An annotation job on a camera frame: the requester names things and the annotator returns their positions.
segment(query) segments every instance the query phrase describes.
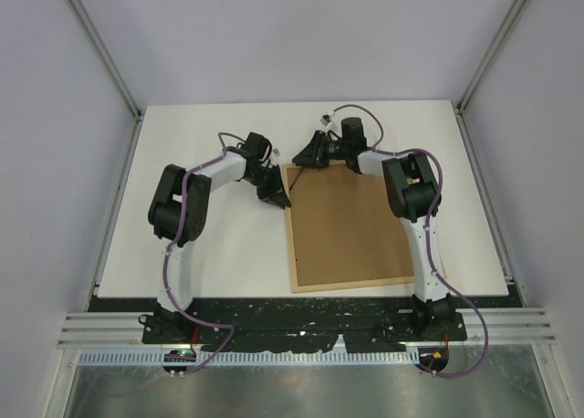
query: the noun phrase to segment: metal floor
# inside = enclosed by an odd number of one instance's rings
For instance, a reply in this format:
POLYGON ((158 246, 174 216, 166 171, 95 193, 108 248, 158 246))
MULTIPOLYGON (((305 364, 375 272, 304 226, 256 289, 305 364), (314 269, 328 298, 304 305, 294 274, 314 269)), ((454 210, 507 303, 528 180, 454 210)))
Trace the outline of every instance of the metal floor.
MULTIPOLYGON (((469 368, 482 347, 451 347, 448 371, 469 368)), ((78 367, 66 417, 553 417, 531 346, 494 346, 483 368, 456 380, 411 365, 210 368, 184 379, 155 367, 78 367), (83 398, 87 397, 79 409, 83 398)))

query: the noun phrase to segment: white tabletop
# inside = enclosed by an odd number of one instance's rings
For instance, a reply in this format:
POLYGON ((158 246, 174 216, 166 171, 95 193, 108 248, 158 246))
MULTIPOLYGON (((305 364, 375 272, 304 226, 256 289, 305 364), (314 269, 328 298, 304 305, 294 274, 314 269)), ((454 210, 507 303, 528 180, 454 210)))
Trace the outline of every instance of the white tabletop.
MULTIPOLYGON (((163 168, 191 168, 221 151, 217 132, 243 138, 265 135, 290 162, 308 144, 322 114, 341 102, 150 106, 130 168, 108 259, 99 286, 101 298, 156 297, 162 286, 161 243, 147 214, 163 168)), ((380 148, 411 147, 434 153, 444 172, 438 213, 438 242, 449 281, 467 295, 506 295, 506 282, 485 212, 466 157, 452 105, 447 100, 359 102, 385 126, 380 148)), ((379 131, 364 112, 341 111, 363 119, 368 143, 379 131)), ((368 287, 292 294, 284 212, 262 204, 246 182, 230 183, 210 199, 206 226, 195 242, 195 297, 375 297, 410 296, 413 286, 368 287)))

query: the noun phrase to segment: cable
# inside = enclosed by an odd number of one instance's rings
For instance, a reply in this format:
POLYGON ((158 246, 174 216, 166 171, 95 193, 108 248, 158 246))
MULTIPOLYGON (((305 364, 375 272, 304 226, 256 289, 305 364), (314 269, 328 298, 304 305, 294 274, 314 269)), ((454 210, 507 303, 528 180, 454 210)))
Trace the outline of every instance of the cable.
POLYGON ((369 116, 375 120, 375 122, 377 123, 377 126, 380 128, 380 132, 381 132, 381 136, 380 138, 375 141, 373 143, 373 145, 371 146, 371 148, 375 151, 377 145, 383 141, 383 137, 385 136, 385 131, 383 130, 383 126, 381 125, 381 122, 378 120, 377 117, 375 117, 375 115, 373 114, 373 112, 371 112, 370 110, 368 110, 367 108, 363 108, 361 105, 356 105, 354 103, 347 103, 346 105, 340 105, 339 107, 335 108, 334 110, 332 110, 333 112, 339 112, 340 110, 344 110, 345 108, 355 108, 357 110, 362 110, 364 112, 367 112, 369 114, 369 116))
POLYGON ((444 347, 446 348, 446 351, 444 352, 444 354, 446 354, 446 356, 450 357, 450 350, 448 349, 448 325, 446 326, 446 334, 444 335, 444 347))
MULTIPOLYGON (((436 192, 436 195, 434 196, 434 198, 432 199, 432 202, 430 203, 430 207, 428 208, 428 213, 426 214, 425 222, 424 222, 424 226, 426 228, 429 227, 430 226, 430 218, 432 217, 432 213, 434 211, 434 208, 436 207, 436 205, 438 204, 438 201, 440 200, 440 195, 442 193, 442 187, 443 187, 443 171, 442 171, 442 166, 438 162, 438 159, 434 155, 432 155, 430 152, 428 152, 424 149, 408 149, 406 151, 400 151, 400 152, 386 152, 386 151, 379 151, 379 150, 375 150, 375 149, 373 149, 373 151, 380 153, 382 155, 388 155, 388 156, 401 156, 401 155, 406 154, 406 153, 422 153, 422 154, 426 155, 428 158, 430 158, 433 161, 433 163, 436 165, 436 170, 438 171, 437 192, 436 192)), ((478 362, 471 369, 463 371, 463 372, 444 373, 444 372, 435 372, 426 366, 419 365, 423 370, 425 370, 426 372, 430 372, 432 375, 435 375, 436 377, 441 377, 443 379, 457 379, 459 377, 471 375, 473 372, 478 370, 483 363, 485 363, 486 354, 487 354, 488 349, 489 349, 489 331, 488 331, 488 328, 486 326, 485 318, 483 317, 483 314, 478 309, 478 307, 475 304, 473 304, 473 302, 469 298, 467 298, 465 295, 463 295, 461 292, 459 292, 456 288, 454 288, 448 281, 446 281, 446 279, 442 275, 440 275, 438 273, 438 269, 436 268, 436 264, 433 261, 432 249, 430 247, 430 231, 425 231, 425 233, 426 233, 426 253, 428 254, 428 262, 430 263, 430 267, 432 268, 432 273, 436 275, 436 278, 438 278, 438 280, 442 284, 444 284, 444 286, 446 288, 448 288, 450 291, 452 291, 468 307, 470 307, 474 311, 474 313, 476 313, 476 316, 479 318, 479 320, 481 321, 481 325, 483 326, 483 331, 485 332, 485 345, 483 347, 483 353, 481 354, 481 358, 478 360, 478 362)))
MULTIPOLYGON (((223 139, 221 138, 221 134, 223 135, 228 135, 228 136, 232 136, 232 134, 228 134, 227 132, 220 132, 219 135, 219 140, 221 141, 222 145, 224 146, 224 142, 223 139)), ((203 164, 194 167, 193 169, 189 170, 182 178, 182 203, 181 203, 181 217, 179 220, 179 227, 176 231, 176 235, 174 236, 174 239, 166 246, 166 250, 164 253, 164 261, 162 263, 162 282, 164 283, 164 289, 166 290, 166 295, 168 296, 169 300, 171 301, 171 303, 174 305, 174 307, 176 308, 176 310, 181 313, 181 315, 183 315, 185 318, 189 319, 191 322, 194 322, 197 325, 201 325, 204 327, 211 327, 213 329, 228 329, 229 330, 229 334, 227 334, 227 337, 224 339, 223 342, 221 342, 221 344, 219 345, 219 347, 204 361, 202 361, 201 363, 199 363, 198 365, 192 366, 191 368, 189 368, 188 370, 186 370, 184 373, 185 374, 190 374, 193 372, 197 372, 200 371, 202 368, 204 368, 212 359, 214 359, 214 357, 221 352, 225 346, 227 345, 227 343, 229 342, 229 340, 231 340, 231 338, 234 335, 235 332, 235 327, 233 325, 229 325, 229 324, 215 324, 213 322, 206 322, 204 320, 201 319, 197 319, 194 316, 189 315, 188 313, 186 313, 179 305, 178 302, 176 300, 176 298, 174 297, 174 295, 172 294, 172 290, 169 286, 168 283, 168 263, 169 263, 169 259, 170 259, 170 254, 172 251, 172 248, 178 243, 179 238, 181 238, 181 233, 183 232, 184 229, 184 222, 186 220, 186 197, 187 197, 187 189, 186 189, 186 185, 187 185, 187 180, 189 178, 189 176, 195 172, 198 172, 202 169, 204 169, 205 167, 208 167, 212 164, 215 164, 216 162, 221 161, 224 158, 224 154, 221 156, 218 156, 216 158, 213 158, 212 160, 208 161, 208 162, 204 162, 203 164)), ((151 379, 145 381, 144 383, 140 384, 139 386, 136 386, 135 388, 130 389, 129 391, 125 391, 125 392, 104 392, 100 389, 97 388, 96 384, 97 384, 97 376, 95 378, 95 380, 93 381, 93 383, 90 384, 90 386, 88 387, 88 391, 85 393, 85 395, 83 396, 83 399, 81 400, 77 411, 74 415, 75 418, 79 417, 81 410, 83 409, 83 406, 85 405, 85 403, 87 402, 87 399, 89 397, 89 394, 91 391, 95 391, 100 395, 103 395, 104 397, 111 397, 111 398, 123 398, 123 397, 128 397, 132 394, 134 394, 137 391, 140 391, 141 389, 153 384, 154 382, 158 381, 159 379, 167 376, 168 374, 166 372, 157 375, 155 377, 152 377, 151 379)))
POLYGON ((199 329, 200 328, 201 327, 197 326, 197 328, 194 329, 193 339, 191 340, 191 351, 193 352, 195 358, 197 356, 197 351, 195 351, 194 345, 197 344, 197 341, 199 339, 199 329))
POLYGON ((217 137, 219 137, 219 142, 221 142, 221 149, 223 150, 223 154, 225 155, 225 152, 227 152, 227 146, 225 146, 225 141, 223 140, 223 137, 231 137, 231 138, 235 138, 236 140, 239 140, 240 142, 245 142, 245 140, 241 137, 238 137, 237 135, 235 135, 234 133, 231 132, 219 132, 217 134, 217 137))
POLYGON ((231 340, 231 338, 233 337, 233 335, 235 333, 235 327, 233 325, 207 322, 205 320, 201 320, 201 319, 198 319, 192 315, 189 315, 186 311, 184 311, 181 308, 181 306, 179 306, 176 298, 172 294, 172 290, 171 290, 171 287, 170 287, 169 282, 168 282, 168 263, 170 260, 172 248, 178 243, 179 239, 181 238, 181 234, 183 233, 183 229, 184 229, 184 222, 186 220, 187 182, 188 182, 189 176, 191 176, 191 174, 193 174, 195 172, 198 172, 198 171, 204 169, 205 167, 208 167, 212 164, 215 164, 216 162, 221 161, 223 158, 224 158, 224 155, 219 156, 217 158, 214 158, 208 162, 205 162, 198 167, 194 167, 191 170, 189 170, 187 173, 185 173, 184 176, 182 177, 182 203, 181 203, 181 217, 179 219, 179 227, 176 230, 176 235, 174 236, 174 239, 166 246, 166 252, 164 253, 164 261, 162 263, 162 282, 164 284, 164 289, 166 291, 166 295, 168 296, 168 299, 171 301, 171 304, 174 306, 174 308, 176 308, 176 311, 178 311, 179 313, 181 313, 181 315, 183 317, 189 319, 191 322, 194 322, 197 325, 200 325, 203 327, 210 327, 212 329, 227 329, 227 330, 229 330, 227 337, 223 340, 223 342, 221 342, 219 347, 207 359, 205 359, 204 361, 202 361, 198 365, 195 365, 192 368, 189 368, 188 370, 186 370, 184 372, 185 374, 197 372, 197 371, 201 370, 202 368, 204 368, 207 365, 207 363, 209 363, 212 359, 214 359, 214 357, 219 352, 221 352, 223 350, 223 348, 225 348, 225 346, 227 345, 229 340, 231 340))
POLYGON ((294 181, 292 181, 292 183, 290 184, 290 188, 288 188, 289 193, 292 192, 294 185, 296 185, 296 182, 297 182, 298 178, 300 177, 300 175, 302 174, 302 172, 304 172, 304 169, 306 169, 306 167, 300 167, 300 171, 296 175, 296 178, 294 178, 294 181))

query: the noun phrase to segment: wooden board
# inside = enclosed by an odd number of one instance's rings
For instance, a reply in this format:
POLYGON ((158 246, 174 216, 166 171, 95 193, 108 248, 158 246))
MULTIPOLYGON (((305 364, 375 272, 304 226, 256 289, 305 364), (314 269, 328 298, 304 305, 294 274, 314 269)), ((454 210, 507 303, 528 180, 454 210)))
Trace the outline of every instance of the wooden board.
POLYGON ((294 293, 413 282, 408 239, 382 178, 344 164, 299 173, 282 168, 294 293))

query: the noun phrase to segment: white robotic arm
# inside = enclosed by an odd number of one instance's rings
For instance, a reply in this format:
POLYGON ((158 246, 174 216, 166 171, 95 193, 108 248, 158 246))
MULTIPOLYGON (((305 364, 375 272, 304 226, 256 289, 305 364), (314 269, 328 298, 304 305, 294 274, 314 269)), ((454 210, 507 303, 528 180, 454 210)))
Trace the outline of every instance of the white robotic arm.
POLYGON ((270 164, 270 153, 270 142, 251 132, 241 146, 227 148, 221 156, 198 170, 187 172, 175 165, 164 169, 148 213, 154 234, 161 239, 163 253, 168 257, 168 260, 163 258, 163 261, 168 261, 164 268, 167 286, 162 286, 158 296, 162 308, 174 312, 176 304, 186 310, 193 301, 191 261, 194 241, 203 231, 209 196, 214 190, 244 179, 257 187, 257 196, 262 202, 280 208, 290 206, 279 167, 270 164), (185 176, 188 177, 186 192, 183 191, 185 176), (182 233, 177 235, 181 219, 182 233), (169 250, 167 245, 171 241, 176 241, 176 244, 169 250), (174 301, 169 298, 168 288, 174 301))
MULTIPOLYGON (((365 151, 359 154, 359 169, 362 174, 372 174, 374 176, 384 177, 383 162, 389 160, 398 161, 396 157, 386 154, 365 151)), ((407 217, 401 217, 401 224, 408 236, 410 253, 412 255, 413 272, 415 284, 413 287, 414 295, 420 301, 437 301, 443 299, 448 294, 448 289, 440 282, 433 272, 428 250, 426 246, 426 229, 425 219, 417 218, 414 222, 407 217)), ((427 230, 430 235, 430 248, 436 262, 436 272, 443 276, 442 261, 440 261, 440 251, 438 248, 438 239, 436 237, 436 216, 432 215, 427 230)))
MULTIPOLYGON (((223 158, 207 167, 197 171, 199 176, 205 176, 211 180, 209 193, 223 187, 232 181, 243 179, 245 174, 245 158, 237 153, 226 152, 223 158)), ((162 239, 162 252, 166 253, 168 240, 162 239)), ((168 283, 178 305, 186 310, 193 302, 193 292, 191 289, 191 265, 193 257, 194 241, 186 243, 181 247, 176 246, 170 253, 168 262, 168 283)), ((161 289, 158 296, 158 303, 167 310, 173 311, 174 305, 168 298, 166 289, 161 289)))
POLYGON ((428 153, 419 149, 399 153, 371 150, 359 118, 344 119, 341 128, 342 136, 315 131, 308 146, 292 162, 304 168, 322 169, 329 166, 330 160, 342 160, 353 172, 383 177, 391 211, 401 219, 410 245, 415 275, 414 326, 425 331, 436 324, 452 322, 454 302, 439 279, 443 271, 436 238, 436 213, 441 196, 428 153))

